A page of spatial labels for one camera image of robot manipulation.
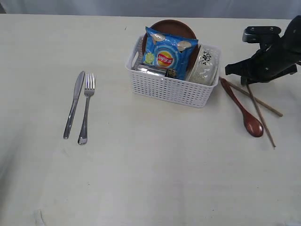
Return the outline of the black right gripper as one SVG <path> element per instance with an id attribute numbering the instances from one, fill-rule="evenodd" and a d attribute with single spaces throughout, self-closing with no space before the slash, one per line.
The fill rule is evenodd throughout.
<path id="1" fill-rule="evenodd" d="M 267 83 L 297 72 L 298 53 L 272 45 L 258 50 L 251 58 L 228 64 L 225 74 L 241 77 L 241 84 Z"/>

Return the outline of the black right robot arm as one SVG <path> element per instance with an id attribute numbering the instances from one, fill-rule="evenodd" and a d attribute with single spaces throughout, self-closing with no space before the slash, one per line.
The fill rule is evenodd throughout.
<path id="1" fill-rule="evenodd" d="M 225 74 L 241 77 L 241 84 L 267 83 L 297 72 L 301 64 L 301 16 L 296 16 L 283 36 L 277 26 L 249 26 L 242 41 L 258 43 L 256 53 L 243 61 L 228 64 Z"/>

